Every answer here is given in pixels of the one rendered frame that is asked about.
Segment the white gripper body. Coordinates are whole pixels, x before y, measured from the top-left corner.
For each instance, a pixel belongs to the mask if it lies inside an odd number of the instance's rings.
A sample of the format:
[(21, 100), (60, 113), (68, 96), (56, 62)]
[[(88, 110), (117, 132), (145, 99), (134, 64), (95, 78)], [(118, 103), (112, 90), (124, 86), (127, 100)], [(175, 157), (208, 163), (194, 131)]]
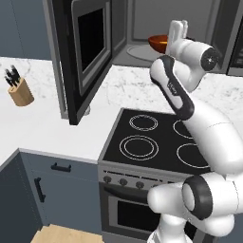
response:
[(188, 31), (188, 22), (186, 20), (173, 20), (169, 28), (168, 42), (173, 44), (178, 39), (185, 39)]

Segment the grey microwave oven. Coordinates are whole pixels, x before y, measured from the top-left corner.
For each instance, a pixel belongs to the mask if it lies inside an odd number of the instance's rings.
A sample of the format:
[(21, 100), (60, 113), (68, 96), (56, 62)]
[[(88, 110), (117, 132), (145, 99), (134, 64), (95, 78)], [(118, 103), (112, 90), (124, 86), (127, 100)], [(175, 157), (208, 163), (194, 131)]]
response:
[(126, 50), (167, 34), (173, 20), (186, 20), (189, 38), (216, 49), (216, 72), (243, 76), (243, 0), (111, 0), (111, 63), (148, 66)]

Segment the orange bowl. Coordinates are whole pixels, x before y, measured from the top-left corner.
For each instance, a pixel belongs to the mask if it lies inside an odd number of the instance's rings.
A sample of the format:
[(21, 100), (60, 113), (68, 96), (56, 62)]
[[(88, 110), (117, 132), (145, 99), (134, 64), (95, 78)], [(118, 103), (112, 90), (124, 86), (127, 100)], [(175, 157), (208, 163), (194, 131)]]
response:
[(154, 35), (148, 38), (150, 47), (159, 52), (164, 53), (167, 47), (167, 36), (166, 35)]

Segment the grey microwave turntable plate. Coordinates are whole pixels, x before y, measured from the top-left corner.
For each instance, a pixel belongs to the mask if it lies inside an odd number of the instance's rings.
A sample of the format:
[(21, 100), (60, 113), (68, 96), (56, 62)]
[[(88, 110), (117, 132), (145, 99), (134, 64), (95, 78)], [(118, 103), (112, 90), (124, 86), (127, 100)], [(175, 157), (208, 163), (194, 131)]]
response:
[(138, 45), (129, 47), (126, 52), (139, 60), (154, 62), (161, 53), (153, 50), (149, 45)]

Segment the black microwave door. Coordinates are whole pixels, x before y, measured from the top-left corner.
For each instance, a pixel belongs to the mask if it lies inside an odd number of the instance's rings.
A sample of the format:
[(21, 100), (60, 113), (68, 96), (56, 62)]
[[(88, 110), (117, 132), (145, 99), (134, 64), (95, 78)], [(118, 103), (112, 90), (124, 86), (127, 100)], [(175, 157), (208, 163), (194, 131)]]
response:
[(111, 0), (43, 0), (61, 117), (80, 122), (112, 62)]

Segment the silver oven door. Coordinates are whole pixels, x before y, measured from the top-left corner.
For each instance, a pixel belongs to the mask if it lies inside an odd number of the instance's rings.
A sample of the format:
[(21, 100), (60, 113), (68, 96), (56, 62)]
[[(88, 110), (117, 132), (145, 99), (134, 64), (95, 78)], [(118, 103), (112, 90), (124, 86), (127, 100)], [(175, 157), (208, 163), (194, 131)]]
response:
[(146, 243), (160, 219), (148, 204), (112, 196), (106, 187), (130, 188), (120, 185), (99, 183), (104, 243)]

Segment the blue-grey cupboard door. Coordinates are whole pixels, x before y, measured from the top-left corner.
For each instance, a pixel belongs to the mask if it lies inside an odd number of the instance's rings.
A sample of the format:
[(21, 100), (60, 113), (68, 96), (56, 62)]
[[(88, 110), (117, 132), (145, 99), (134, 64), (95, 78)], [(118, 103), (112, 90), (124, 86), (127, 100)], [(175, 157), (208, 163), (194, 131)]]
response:
[[(34, 183), (35, 178), (41, 178), (41, 188), (43, 194), (46, 195), (44, 203), (39, 200)], [(97, 181), (34, 173), (33, 183), (47, 224), (93, 234), (102, 233)]]

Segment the black glass hob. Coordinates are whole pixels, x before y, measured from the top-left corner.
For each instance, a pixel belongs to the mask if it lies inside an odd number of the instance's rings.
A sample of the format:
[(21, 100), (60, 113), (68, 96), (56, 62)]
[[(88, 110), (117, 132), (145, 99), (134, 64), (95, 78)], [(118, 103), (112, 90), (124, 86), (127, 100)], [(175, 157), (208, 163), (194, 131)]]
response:
[(125, 108), (112, 127), (100, 160), (187, 175), (211, 171), (176, 115)]

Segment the wooden knife block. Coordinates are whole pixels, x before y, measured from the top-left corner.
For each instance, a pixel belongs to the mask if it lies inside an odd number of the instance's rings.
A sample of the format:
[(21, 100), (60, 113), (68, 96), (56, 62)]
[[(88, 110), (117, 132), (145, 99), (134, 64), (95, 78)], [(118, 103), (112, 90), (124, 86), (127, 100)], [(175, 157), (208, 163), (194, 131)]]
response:
[(11, 70), (5, 69), (5, 80), (9, 84), (8, 92), (17, 106), (27, 106), (34, 101), (34, 97), (26, 80), (21, 77), (14, 65)]

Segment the blue-grey drawer front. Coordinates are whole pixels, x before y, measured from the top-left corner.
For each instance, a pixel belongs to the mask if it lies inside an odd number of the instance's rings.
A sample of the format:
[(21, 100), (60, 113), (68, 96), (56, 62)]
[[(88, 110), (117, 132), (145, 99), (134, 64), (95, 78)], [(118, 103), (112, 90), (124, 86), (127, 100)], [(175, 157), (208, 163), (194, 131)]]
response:
[[(98, 180), (97, 164), (71, 159), (61, 159), (50, 156), (35, 155), (24, 152), (21, 152), (20, 155), (29, 177), (32, 177), (34, 173), (46, 173), (70, 178), (79, 178), (89, 181)], [(54, 163), (57, 163), (58, 165), (64, 167), (71, 165), (71, 172), (68, 173), (51, 170), (50, 166)]]

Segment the silver oven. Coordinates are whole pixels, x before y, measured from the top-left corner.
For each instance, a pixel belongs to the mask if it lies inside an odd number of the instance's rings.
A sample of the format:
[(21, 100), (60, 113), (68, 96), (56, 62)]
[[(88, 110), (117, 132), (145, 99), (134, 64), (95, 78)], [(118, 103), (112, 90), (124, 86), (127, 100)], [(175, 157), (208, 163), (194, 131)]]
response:
[(148, 206), (148, 191), (205, 173), (209, 166), (104, 156), (99, 159), (98, 169), (104, 242), (145, 243), (160, 219)]

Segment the blue-grey wall cupboard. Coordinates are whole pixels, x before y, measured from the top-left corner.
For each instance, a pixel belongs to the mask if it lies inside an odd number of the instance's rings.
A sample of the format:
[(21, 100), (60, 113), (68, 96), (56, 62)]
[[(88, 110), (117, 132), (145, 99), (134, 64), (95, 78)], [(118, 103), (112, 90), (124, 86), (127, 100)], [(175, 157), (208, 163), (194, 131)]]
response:
[(51, 59), (42, 0), (0, 0), (0, 57)]

